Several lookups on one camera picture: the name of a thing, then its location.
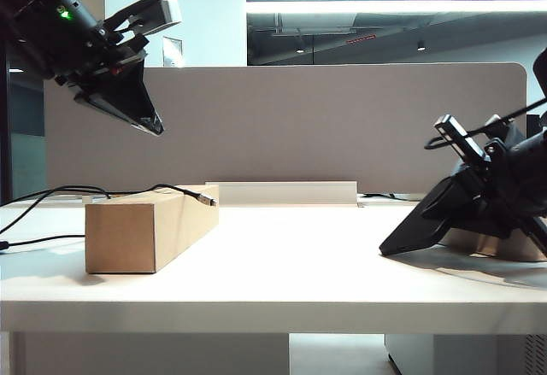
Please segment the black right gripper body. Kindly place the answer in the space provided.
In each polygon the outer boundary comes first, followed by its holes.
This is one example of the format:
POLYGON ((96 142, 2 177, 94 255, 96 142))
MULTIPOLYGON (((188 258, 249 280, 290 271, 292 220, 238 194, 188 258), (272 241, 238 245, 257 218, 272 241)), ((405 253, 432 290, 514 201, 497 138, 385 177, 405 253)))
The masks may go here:
POLYGON ((453 219, 452 226, 457 221, 492 217, 532 232, 532 216, 526 213, 532 202, 521 196, 524 184, 516 178, 509 160, 511 149, 521 145, 524 136, 514 124, 496 115, 479 132, 488 137, 484 148, 457 120, 452 121, 452 147, 462 160, 453 175, 471 173, 482 179, 482 209, 476 215, 453 219))

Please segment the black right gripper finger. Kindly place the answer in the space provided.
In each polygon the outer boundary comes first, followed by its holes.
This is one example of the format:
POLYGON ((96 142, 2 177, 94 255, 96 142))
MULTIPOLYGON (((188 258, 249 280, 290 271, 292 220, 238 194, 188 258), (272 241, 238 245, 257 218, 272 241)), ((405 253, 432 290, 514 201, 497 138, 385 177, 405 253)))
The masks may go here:
POLYGON ((544 219, 534 220, 541 228, 541 239, 518 225, 492 217, 457 221, 440 240, 449 248, 503 259, 507 261, 545 261, 546 225, 544 219))
POLYGON ((422 200, 426 220, 453 220, 476 215, 482 209, 482 179, 458 173, 442 179, 422 200))

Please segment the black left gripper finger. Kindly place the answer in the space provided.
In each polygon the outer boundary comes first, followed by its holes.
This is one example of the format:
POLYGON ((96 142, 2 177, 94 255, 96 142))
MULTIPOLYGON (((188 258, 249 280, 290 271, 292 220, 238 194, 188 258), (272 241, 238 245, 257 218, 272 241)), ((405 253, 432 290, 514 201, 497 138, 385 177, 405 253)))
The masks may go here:
POLYGON ((97 95, 89 96, 83 92, 77 93, 74 101, 122 120, 142 132, 157 135, 157 112, 154 109, 138 109, 134 106, 116 107, 97 95))
MULTIPOLYGON (((155 109, 144 85, 144 61, 125 66, 120 73, 101 75, 93 86, 97 95, 116 107, 134 106, 155 109)), ((164 132, 162 119, 157 114, 157 136, 164 132)))

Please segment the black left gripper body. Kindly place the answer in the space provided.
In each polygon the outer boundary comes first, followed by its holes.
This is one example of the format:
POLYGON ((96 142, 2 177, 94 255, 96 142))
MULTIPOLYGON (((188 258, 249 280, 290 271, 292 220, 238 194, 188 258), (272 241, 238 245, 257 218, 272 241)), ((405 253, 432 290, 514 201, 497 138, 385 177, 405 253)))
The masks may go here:
POLYGON ((142 34, 125 40, 100 24, 61 24, 54 33, 54 81, 81 96, 146 96, 142 34))

